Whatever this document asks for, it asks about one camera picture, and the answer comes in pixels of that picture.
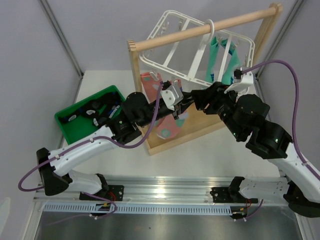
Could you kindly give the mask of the pink sock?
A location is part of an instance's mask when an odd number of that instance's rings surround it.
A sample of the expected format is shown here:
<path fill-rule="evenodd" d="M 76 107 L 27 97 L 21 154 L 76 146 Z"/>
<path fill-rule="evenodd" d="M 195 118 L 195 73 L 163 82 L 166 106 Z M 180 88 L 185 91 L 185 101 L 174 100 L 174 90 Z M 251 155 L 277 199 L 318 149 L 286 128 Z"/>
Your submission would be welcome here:
<path fill-rule="evenodd" d="M 156 100 L 157 91 L 162 81 L 160 73 L 144 72 L 140 74 L 140 80 L 143 85 L 143 89 L 150 103 Z"/>
<path fill-rule="evenodd" d="M 186 110 L 184 113 L 179 115 L 178 119 L 174 119 L 172 115 L 168 115 L 157 120 L 154 124 L 156 127 L 156 135 L 163 140 L 175 138 L 181 131 L 188 117 L 189 113 Z"/>

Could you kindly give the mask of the white plastic clip hanger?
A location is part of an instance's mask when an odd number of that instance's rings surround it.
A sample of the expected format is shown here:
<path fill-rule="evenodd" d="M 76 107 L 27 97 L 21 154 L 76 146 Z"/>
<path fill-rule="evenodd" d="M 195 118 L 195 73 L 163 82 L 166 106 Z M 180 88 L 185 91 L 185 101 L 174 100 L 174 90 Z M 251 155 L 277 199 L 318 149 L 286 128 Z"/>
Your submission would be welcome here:
<path fill-rule="evenodd" d="M 228 53 L 231 42 L 236 45 L 237 55 L 241 61 L 240 67 L 250 68 L 253 65 L 255 43 L 251 38 L 226 29 L 218 30 L 218 25 L 210 19 L 200 21 L 176 10 L 166 10 L 162 14 L 148 39 L 157 39 L 204 24 L 209 24 L 214 30 L 189 40 L 166 43 L 140 51 L 139 60 L 156 72 L 207 88 L 211 85 L 205 81 L 210 54 L 209 44 L 214 37 L 221 36 L 222 42 L 215 64 L 218 75 L 214 82 L 222 82 L 231 58 Z"/>

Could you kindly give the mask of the black sock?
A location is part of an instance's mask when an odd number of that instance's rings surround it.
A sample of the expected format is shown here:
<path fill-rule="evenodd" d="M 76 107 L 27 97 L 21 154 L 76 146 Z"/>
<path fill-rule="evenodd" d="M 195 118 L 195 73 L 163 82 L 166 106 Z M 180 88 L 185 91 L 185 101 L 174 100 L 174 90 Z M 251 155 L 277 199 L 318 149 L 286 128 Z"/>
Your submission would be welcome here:
<path fill-rule="evenodd" d="M 92 125 L 98 128 L 106 125 L 121 106 L 122 98 L 118 91 L 107 92 L 104 95 L 87 101 L 72 110 L 71 113 L 58 117 L 58 121 L 67 124 L 76 118 L 83 117 L 92 120 Z"/>

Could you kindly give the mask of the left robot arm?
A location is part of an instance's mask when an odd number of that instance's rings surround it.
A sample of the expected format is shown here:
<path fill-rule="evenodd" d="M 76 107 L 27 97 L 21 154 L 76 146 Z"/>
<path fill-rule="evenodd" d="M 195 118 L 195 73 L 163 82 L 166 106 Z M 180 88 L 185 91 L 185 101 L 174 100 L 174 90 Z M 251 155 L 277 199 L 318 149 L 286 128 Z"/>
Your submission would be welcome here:
<path fill-rule="evenodd" d="M 141 92 L 131 93 L 121 104 L 120 113 L 107 124 L 83 139 L 53 151 L 41 148 L 36 152 L 39 174 L 46 196 L 55 196 L 65 191 L 93 195 L 97 200 L 108 196 L 109 186 L 102 174 L 87 174 L 75 171 L 79 164 L 117 147 L 133 149 L 140 142 L 130 143 L 142 135 L 140 127 L 153 128 L 155 122 L 163 117 L 178 117 L 192 103 L 190 93 L 179 92 L 174 96 L 172 90 L 162 90 L 158 98 L 149 103 Z"/>

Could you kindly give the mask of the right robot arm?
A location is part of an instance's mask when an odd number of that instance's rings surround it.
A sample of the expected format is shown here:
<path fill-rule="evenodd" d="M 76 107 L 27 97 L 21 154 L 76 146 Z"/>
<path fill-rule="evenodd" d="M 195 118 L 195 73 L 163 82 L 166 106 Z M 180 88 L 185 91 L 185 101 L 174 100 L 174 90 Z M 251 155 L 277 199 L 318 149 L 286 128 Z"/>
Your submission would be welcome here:
<path fill-rule="evenodd" d="M 206 115 L 218 115 L 237 142 L 254 155 L 268 160 L 288 177 L 286 181 L 254 181 L 235 176 L 229 187 L 213 187 L 215 203 L 257 203 L 259 199 L 283 202 L 295 213 L 320 216 L 320 181 L 311 165 L 298 155 L 291 135 L 279 124 L 266 120 L 270 106 L 255 94 L 238 96 L 220 82 L 192 90 L 195 107 Z"/>

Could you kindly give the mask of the wooden hanging rack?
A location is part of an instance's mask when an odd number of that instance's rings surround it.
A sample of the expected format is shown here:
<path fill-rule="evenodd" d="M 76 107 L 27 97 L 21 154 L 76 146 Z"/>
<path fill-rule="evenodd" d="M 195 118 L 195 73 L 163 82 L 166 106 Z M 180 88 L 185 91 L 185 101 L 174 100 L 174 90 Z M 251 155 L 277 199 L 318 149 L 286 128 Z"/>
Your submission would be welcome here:
<path fill-rule="evenodd" d="M 253 78 L 234 80 L 233 72 L 257 60 L 282 10 L 272 3 L 217 22 L 167 10 L 146 40 L 128 41 L 135 89 L 146 98 L 137 125 L 150 155 L 225 126 L 200 100 L 214 92 L 238 97 L 250 89 Z"/>

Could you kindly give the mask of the right green blue sock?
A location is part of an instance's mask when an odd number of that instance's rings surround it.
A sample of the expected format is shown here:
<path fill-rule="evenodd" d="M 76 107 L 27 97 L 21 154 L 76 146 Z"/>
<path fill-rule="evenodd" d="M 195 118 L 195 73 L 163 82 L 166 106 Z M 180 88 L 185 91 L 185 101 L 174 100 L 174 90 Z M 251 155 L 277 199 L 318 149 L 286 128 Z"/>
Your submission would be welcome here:
<path fill-rule="evenodd" d="M 231 85 L 234 82 L 234 70 L 241 66 L 241 61 L 238 57 L 236 50 L 237 46 L 231 41 L 228 54 L 230 55 L 230 60 L 228 62 L 227 68 L 222 76 L 221 82 L 224 85 Z"/>

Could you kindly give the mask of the green blue sock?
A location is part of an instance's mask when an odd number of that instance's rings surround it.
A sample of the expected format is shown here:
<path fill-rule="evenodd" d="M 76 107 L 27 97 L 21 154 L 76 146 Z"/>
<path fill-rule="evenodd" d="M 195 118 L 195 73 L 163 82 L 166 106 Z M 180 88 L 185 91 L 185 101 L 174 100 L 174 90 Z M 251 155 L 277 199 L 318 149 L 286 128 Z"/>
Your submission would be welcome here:
<path fill-rule="evenodd" d="M 217 79 L 219 74 L 219 70 L 216 67 L 216 61 L 222 40 L 223 38 L 219 35 L 218 37 L 214 37 L 209 44 L 209 58 L 205 74 L 205 81 L 210 84 Z"/>
<path fill-rule="evenodd" d="M 230 55 L 230 60 L 228 62 L 227 68 L 222 76 L 221 82 L 224 85 L 231 85 L 234 82 L 234 70 L 241 66 L 241 61 L 238 57 L 236 50 L 237 46 L 231 41 L 228 54 Z"/>

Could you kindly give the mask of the left green blue sock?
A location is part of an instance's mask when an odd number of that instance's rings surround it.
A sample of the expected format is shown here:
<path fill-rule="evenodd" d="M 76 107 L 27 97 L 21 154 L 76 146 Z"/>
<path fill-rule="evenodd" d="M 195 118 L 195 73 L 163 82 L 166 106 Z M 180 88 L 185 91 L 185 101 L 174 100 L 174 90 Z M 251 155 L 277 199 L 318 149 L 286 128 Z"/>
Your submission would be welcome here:
<path fill-rule="evenodd" d="M 223 38 L 219 35 L 218 37 L 214 37 L 209 44 L 209 58 L 205 74 L 205 81 L 210 84 L 217 79 L 219 74 L 219 70 L 216 67 L 216 61 L 222 40 Z"/>

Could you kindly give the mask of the green plastic bin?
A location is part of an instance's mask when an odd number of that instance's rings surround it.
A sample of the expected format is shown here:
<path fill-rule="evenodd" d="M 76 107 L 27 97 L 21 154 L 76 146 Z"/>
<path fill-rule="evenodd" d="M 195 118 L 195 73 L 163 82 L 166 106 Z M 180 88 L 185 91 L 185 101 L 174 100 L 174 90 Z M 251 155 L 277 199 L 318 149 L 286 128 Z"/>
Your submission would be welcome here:
<path fill-rule="evenodd" d="M 122 102 L 124 102 L 125 98 L 121 94 L 121 92 L 118 90 L 118 88 L 114 85 L 111 85 L 93 95 L 90 95 L 89 97 L 86 97 L 85 99 L 57 112 L 55 114 L 55 120 L 57 121 L 63 136 L 66 140 L 66 142 L 70 145 L 72 143 L 75 143 L 82 138 L 94 133 L 97 131 L 99 128 L 93 125 L 93 120 L 89 118 L 84 118 L 84 117 L 79 117 L 76 118 L 75 120 L 72 120 L 71 122 L 68 123 L 61 123 L 58 120 L 58 117 L 62 117 L 63 115 L 70 114 L 71 111 L 74 111 L 77 107 L 80 107 L 81 105 L 84 105 L 87 101 L 97 99 L 101 97 L 102 95 L 109 93 L 109 92 L 119 92 Z M 111 120 L 116 117 L 121 111 L 121 107 L 117 110 L 117 112 L 113 115 Z"/>

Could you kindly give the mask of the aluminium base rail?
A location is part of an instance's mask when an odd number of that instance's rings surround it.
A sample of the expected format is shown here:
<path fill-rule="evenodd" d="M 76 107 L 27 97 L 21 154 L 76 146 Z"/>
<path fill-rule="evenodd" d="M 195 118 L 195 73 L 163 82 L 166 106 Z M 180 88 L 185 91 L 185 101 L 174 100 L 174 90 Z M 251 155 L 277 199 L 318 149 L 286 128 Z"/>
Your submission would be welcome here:
<path fill-rule="evenodd" d="M 123 201 L 126 204 L 159 204 L 159 205 L 205 205 L 213 204 L 210 195 L 213 187 L 228 187 L 233 177 L 173 177 L 173 176 L 121 176 L 105 175 L 110 185 L 123 185 Z M 285 177 L 248 177 L 253 181 L 279 182 L 287 180 Z M 79 193 L 65 191 L 55 196 L 46 196 L 44 190 L 36 191 L 34 202 L 67 202 L 80 203 Z M 264 199 L 267 206 L 287 206 L 285 200 L 270 200 L 262 196 L 254 198 Z"/>

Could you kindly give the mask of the aluminium frame post right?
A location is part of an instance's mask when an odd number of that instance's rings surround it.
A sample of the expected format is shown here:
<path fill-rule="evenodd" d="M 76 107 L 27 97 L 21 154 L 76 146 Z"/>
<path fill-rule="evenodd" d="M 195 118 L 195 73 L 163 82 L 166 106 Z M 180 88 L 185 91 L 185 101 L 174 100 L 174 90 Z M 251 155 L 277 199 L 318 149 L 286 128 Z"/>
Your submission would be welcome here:
<path fill-rule="evenodd" d="M 269 61 L 275 57 L 277 51 L 281 48 L 282 42 L 285 40 L 285 37 L 289 33 L 290 28 L 294 24 L 306 2 L 307 0 L 295 0 L 293 5 L 287 11 L 285 18 L 278 21 L 276 24 L 277 28 L 273 31 L 275 36 L 269 40 L 265 53 L 262 54 L 259 62 Z"/>

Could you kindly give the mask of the aluminium frame post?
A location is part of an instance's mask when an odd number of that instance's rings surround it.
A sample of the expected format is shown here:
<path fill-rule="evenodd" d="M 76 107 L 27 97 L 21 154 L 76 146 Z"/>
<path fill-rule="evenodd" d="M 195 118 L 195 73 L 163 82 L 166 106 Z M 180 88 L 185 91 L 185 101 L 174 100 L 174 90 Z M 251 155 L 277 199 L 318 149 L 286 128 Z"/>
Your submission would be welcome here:
<path fill-rule="evenodd" d="M 38 0 L 40 7 L 42 8 L 44 15 L 46 16 L 49 24 L 51 25 L 60 45 L 62 46 L 66 56 L 68 57 L 73 69 L 75 70 L 78 77 L 81 79 L 84 76 L 84 72 L 82 71 L 79 62 L 74 55 L 72 48 L 56 18 L 51 5 L 48 0 Z"/>
<path fill-rule="evenodd" d="M 306 2 L 307 0 L 295 0 L 293 5 L 287 11 L 285 18 L 278 21 L 276 24 L 277 28 L 273 31 L 275 36 L 269 40 L 265 53 L 262 54 L 259 62 L 269 61 L 275 57 L 277 51 L 281 48 L 282 42 L 285 40 L 285 37 L 289 33 L 290 28 L 294 24 Z"/>

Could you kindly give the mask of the aluminium frame post left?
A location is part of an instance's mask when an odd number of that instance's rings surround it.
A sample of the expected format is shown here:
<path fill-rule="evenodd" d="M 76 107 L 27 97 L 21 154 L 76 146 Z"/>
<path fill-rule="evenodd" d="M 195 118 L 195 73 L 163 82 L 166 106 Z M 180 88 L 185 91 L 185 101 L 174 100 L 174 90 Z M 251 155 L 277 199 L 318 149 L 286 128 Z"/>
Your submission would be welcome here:
<path fill-rule="evenodd" d="M 60 45 L 62 46 L 66 56 L 68 57 L 73 69 L 75 70 L 78 77 L 81 79 L 84 76 L 84 72 L 82 71 L 79 62 L 74 55 L 72 48 L 56 18 L 51 5 L 48 0 L 38 0 L 40 7 L 42 8 L 44 15 L 46 16 L 49 24 L 51 25 Z"/>

